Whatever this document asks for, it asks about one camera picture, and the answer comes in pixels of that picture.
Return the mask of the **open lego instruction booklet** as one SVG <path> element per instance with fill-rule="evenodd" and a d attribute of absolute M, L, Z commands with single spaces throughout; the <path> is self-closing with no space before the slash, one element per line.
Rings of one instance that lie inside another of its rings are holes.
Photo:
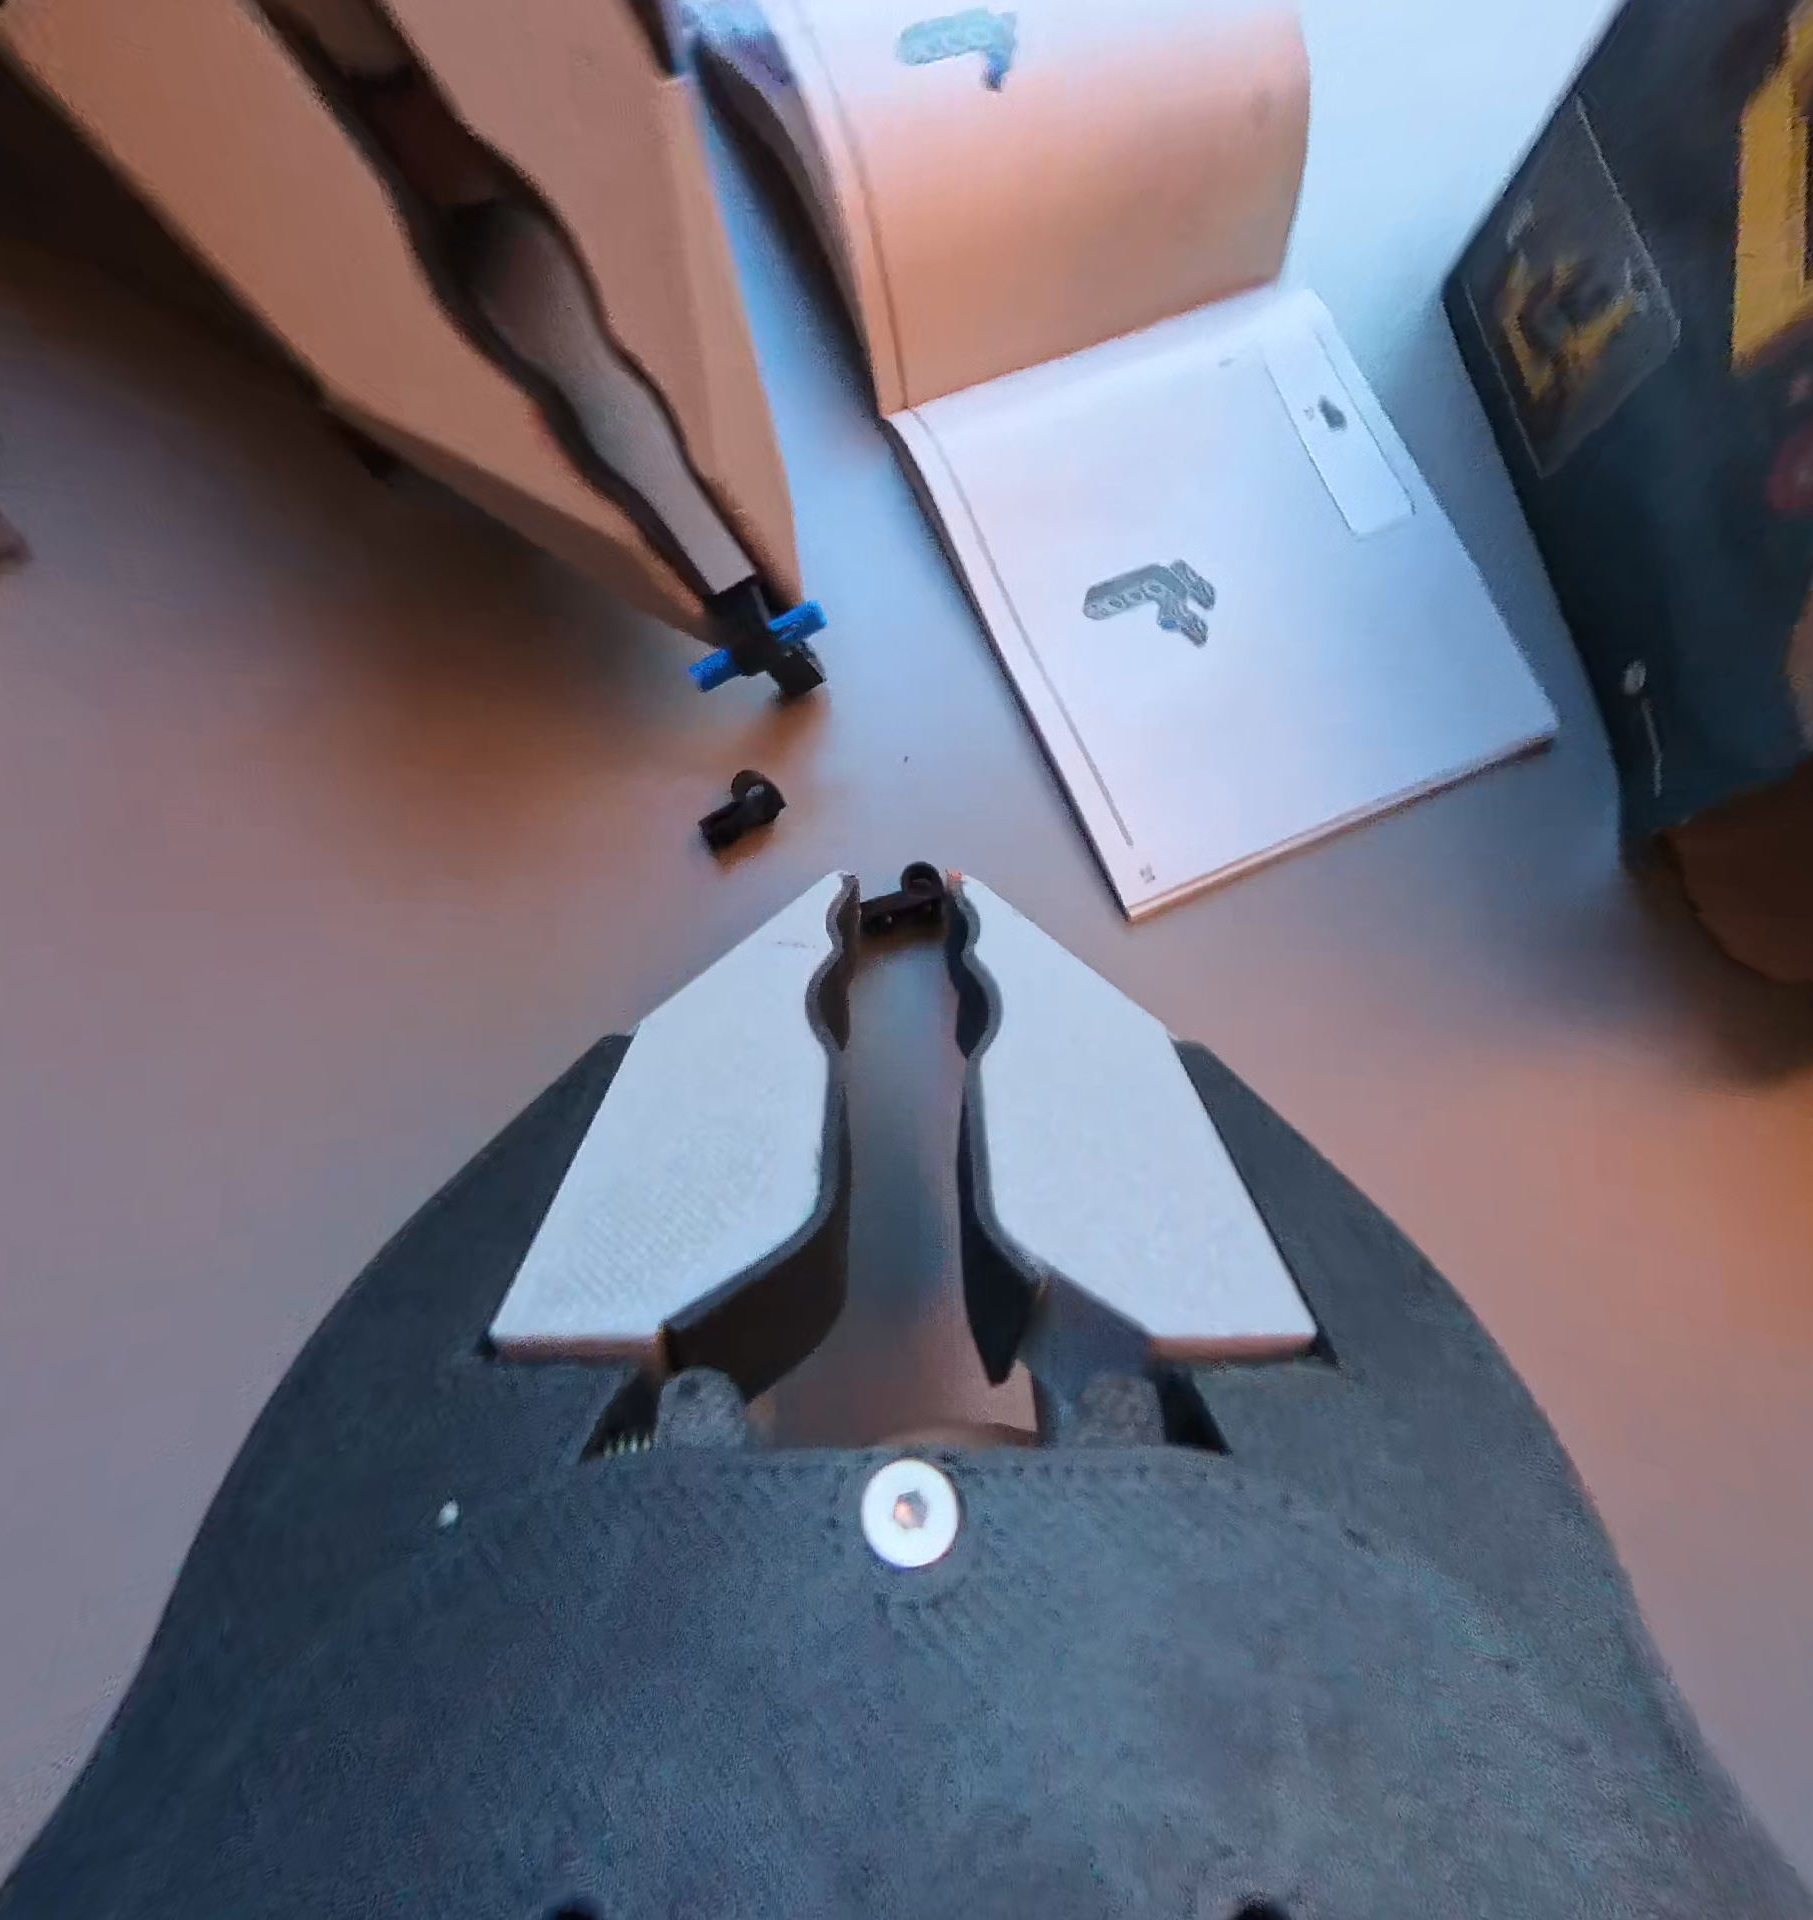
<path fill-rule="evenodd" d="M 1326 307 L 1295 3 L 696 3 L 1138 922 L 1560 717 Z"/>

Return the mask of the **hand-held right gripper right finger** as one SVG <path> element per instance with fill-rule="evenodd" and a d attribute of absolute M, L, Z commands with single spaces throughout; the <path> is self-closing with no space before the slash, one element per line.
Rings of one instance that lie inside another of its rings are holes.
<path fill-rule="evenodd" d="M 951 876 L 964 1304 L 991 1382 L 1270 1364 L 1319 1322 L 1180 1045 L 979 876 Z"/>

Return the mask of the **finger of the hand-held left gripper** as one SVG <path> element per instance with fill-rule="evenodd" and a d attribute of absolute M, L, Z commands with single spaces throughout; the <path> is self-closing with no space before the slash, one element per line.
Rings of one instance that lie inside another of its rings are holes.
<path fill-rule="evenodd" d="M 457 338 L 268 3 L 0 3 L 0 56 L 360 440 L 634 609 L 710 638 Z"/>
<path fill-rule="evenodd" d="M 715 605 L 801 599 L 702 115 L 663 3 L 271 3 L 457 338 L 618 530 Z"/>

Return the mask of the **dark lego set box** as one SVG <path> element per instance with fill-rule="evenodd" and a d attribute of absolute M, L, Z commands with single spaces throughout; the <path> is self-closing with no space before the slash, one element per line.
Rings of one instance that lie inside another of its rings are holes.
<path fill-rule="evenodd" d="M 1623 3 L 1443 283 L 1629 841 L 1813 754 L 1813 3 Z"/>

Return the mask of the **blue and black lego assembly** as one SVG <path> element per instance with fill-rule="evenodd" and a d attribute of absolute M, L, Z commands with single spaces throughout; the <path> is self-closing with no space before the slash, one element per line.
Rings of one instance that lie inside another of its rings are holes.
<path fill-rule="evenodd" d="M 827 669 L 810 647 L 827 630 L 816 599 L 772 611 L 760 583 L 743 583 L 706 599 L 706 626 L 715 645 L 687 669 L 702 691 L 767 678 L 781 697 L 804 697 L 827 682 Z"/>

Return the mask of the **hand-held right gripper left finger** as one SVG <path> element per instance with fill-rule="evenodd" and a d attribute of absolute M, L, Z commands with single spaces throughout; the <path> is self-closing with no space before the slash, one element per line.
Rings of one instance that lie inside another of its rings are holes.
<path fill-rule="evenodd" d="M 830 872 L 628 1034 L 493 1315 L 509 1364 L 758 1400 L 845 1313 L 860 882 Z"/>

